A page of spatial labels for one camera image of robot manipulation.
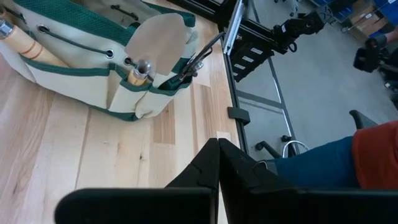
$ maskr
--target orange shirt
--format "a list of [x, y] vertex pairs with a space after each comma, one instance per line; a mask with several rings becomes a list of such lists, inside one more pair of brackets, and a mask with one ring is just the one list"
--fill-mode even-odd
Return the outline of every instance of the orange shirt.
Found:
[[353, 157], [363, 189], [398, 189], [398, 121], [358, 130]]

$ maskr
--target wooden table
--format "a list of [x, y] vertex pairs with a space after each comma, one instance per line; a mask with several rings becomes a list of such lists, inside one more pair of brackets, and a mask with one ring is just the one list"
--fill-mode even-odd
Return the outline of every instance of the wooden table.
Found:
[[[196, 29], [199, 49], [218, 33], [199, 16]], [[26, 80], [0, 56], [0, 223], [53, 223], [58, 201], [76, 189], [164, 187], [209, 138], [238, 146], [219, 42], [204, 64], [160, 115], [128, 123]]]

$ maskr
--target canvas tool bag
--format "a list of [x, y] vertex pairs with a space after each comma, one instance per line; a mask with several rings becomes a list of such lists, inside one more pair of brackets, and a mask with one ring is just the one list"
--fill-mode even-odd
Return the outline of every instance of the canvas tool bag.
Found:
[[[125, 121], [158, 115], [190, 83], [178, 90], [158, 87], [175, 76], [195, 54], [195, 16], [140, 0], [4, 1], [12, 22], [28, 32], [70, 68], [25, 58], [0, 41], [0, 53], [22, 76]], [[159, 14], [177, 13], [187, 30], [185, 50], [173, 70], [156, 82], [134, 86], [124, 52], [136, 27]]]

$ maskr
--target bag pocket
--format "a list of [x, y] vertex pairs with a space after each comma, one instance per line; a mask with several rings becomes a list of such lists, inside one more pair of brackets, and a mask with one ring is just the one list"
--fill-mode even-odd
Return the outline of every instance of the bag pocket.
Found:
[[109, 111], [115, 113], [134, 113], [138, 101], [145, 95], [149, 88], [150, 83], [135, 86], [127, 81], [127, 77], [124, 78], [120, 81]]
[[0, 42], [0, 53], [3, 54], [4, 59], [8, 62], [8, 64], [15, 71], [19, 72], [26, 79], [36, 82], [30, 70], [26, 67], [26, 64], [21, 59], [19, 54], [12, 50], [8, 45], [4, 42]]
[[108, 68], [65, 68], [21, 58], [42, 87], [107, 109], [108, 77], [115, 64]]
[[190, 84], [191, 82], [183, 84], [178, 90], [159, 90], [151, 85], [144, 97], [137, 103], [136, 117], [150, 118], [157, 116], [177, 94]]

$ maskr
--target gray floor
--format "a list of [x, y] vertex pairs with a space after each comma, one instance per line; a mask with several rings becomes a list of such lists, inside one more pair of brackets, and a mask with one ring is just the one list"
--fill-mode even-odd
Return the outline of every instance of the gray floor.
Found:
[[[266, 27], [281, 24], [290, 18], [290, 3], [254, 0], [260, 23]], [[311, 6], [301, 3], [300, 12]], [[389, 100], [378, 73], [356, 70], [353, 58], [361, 46], [341, 27], [326, 25], [317, 35], [297, 39], [298, 51], [272, 58], [296, 138], [310, 148], [334, 141], [355, 132], [354, 121], [348, 114], [356, 109], [378, 123], [398, 119], [398, 111]], [[239, 91], [279, 101], [268, 62], [257, 67], [236, 84]], [[282, 111], [239, 98], [248, 110], [252, 122], [245, 127], [249, 154], [256, 160], [268, 159], [266, 151], [255, 151], [255, 143], [266, 140], [281, 151], [279, 136], [288, 134]]]

